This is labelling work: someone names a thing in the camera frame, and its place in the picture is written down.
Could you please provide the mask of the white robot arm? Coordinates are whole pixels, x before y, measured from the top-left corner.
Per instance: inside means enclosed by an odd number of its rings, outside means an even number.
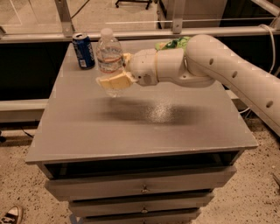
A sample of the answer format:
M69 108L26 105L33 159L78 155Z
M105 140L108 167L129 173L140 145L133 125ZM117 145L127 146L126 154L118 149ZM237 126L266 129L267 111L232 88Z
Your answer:
M280 135L280 79L241 58L217 38L196 35L184 48L145 49L126 57L122 73L96 82L106 90L171 82L186 88L204 88L215 81L238 98Z

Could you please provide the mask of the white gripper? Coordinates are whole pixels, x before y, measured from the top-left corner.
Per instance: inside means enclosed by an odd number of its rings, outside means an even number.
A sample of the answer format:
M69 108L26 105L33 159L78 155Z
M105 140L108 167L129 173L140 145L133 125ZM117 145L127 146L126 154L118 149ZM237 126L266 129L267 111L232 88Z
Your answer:
M146 49L133 55L126 52L123 65L129 65L128 72L98 77L97 84L105 90L122 90L134 83L148 87L170 82L184 88L205 88L214 83L214 79L207 75L198 76L189 71L181 48L163 51Z

